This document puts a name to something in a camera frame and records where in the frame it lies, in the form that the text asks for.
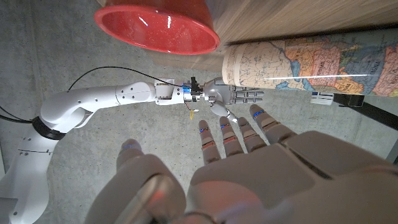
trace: blue light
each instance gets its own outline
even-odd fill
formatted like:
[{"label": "blue light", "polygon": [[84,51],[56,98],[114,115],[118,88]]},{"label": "blue light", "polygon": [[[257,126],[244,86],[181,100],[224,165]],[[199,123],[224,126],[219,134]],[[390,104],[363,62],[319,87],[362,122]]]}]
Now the blue light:
[{"label": "blue light", "polygon": [[257,115],[259,115],[259,114],[261,114],[261,113],[263,113],[263,112],[264,112],[264,111],[259,111],[259,112],[255,113],[255,114],[253,114],[253,119],[256,118]]}]

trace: robotic hand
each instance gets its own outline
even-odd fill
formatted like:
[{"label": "robotic hand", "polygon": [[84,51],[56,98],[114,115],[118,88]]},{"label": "robotic hand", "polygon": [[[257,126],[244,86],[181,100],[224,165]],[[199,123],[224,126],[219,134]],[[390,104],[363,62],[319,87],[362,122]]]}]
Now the robotic hand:
[{"label": "robotic hand", "polygon": [[214,114],[225,116],[235,123],[238,118],[225,105],[259,103],[264,96],[264,92],[257,88],[225,85],[221,77],[205,83],[203,92],[205,100],[210,103],[210,109]]},{"label": "robotic hand", "polygon": [[207,122],[199,122],[205,166],[194,173],[186,197],[156,156],[144,155],[128,140],[116,175],[85,223],[332,224],[398,218],[398,169],[392,164],[326,134],[296,134],[257,105],[250,114],[270,145],[239,118],[245,154],[232,125],[221,117],[226,159]]}]

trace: black bracket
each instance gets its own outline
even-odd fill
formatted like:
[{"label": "black bracket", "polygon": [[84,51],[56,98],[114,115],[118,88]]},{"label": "black bracket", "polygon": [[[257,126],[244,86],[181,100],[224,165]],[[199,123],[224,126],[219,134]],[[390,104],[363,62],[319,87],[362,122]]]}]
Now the black bracket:
[{"label": "black bracket", "polygon": [[364,102],[362,95],[335,93],[333,101],[398,131],[398,116]]}]

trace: fingertip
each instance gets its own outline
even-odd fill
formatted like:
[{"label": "fingertip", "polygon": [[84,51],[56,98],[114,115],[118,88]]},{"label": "fingertip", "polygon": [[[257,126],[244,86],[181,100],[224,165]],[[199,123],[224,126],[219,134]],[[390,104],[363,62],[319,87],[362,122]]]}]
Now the fingertip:
[{"label": "fingertip", "polygon": [[238,125],[239,125],[239,126],[246,125],[247,123],[248,123],[248,121],[247,121],[247,119],[244,118],[244,117],[240,117],[240,118],[238,119]]},{"label": "fingertip", "polygon": [[220,117],[220,125],[226,125],[229,124],[229,119],[225,116]]},{"label": "fingertip", "polygon": [[209,125],[207,124],[207,122],[205,120],[199,121],[199,130],[206,129],[206,128],[209,128]]},{"label": "fingertip", "polygon": [[264,109],[262,109],[261,107],[259,107],[256,104],[254,104],[254,105],[250,106],[249,111],[250,111],[250,115],[253,117],[255,114],[257,114],[261,111],[264,111]]}]

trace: concrete floor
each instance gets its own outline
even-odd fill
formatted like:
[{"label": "concrete floor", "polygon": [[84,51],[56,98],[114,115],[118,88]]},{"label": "concrete floor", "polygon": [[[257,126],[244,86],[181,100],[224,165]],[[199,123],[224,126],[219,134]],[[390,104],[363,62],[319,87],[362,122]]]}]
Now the concrete floor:
[{"label": "concrete floor", "polygon": [[[94,1],[0,2],[0,105],[16,116],[31,119],[41,102],[65,91],[82,73],[104,65],[135,68],[155,77],[200,83],[221,76],[154,65],[138,47],[120,42],[97,27]],[[150,81],[130,72],[102,70],[88,75],[75,88]],[[305,91],[265,90],[260,104],[276,119],[301,133],[317,130],[361,146],[386,158],[398,132],[348,108],[312,105]],[[367,97],[366,101],[398,114],[398,98]],[[137,139],[145,153],[159,156],[187,190],[193,172],[203,165],[197,124],[206,119],[221,146],[218,117],[205,102],[193,121],[185,105],[155,103],[99,110],[81,129],[74,129],[55,148],[48,170],[50,203],[36,223],[82,223],[95,197],[114,175],[120,145]],[[230,107],[249,116],[248,105]],[[27,124],[0,121],[0,143],[7,168]]]}]

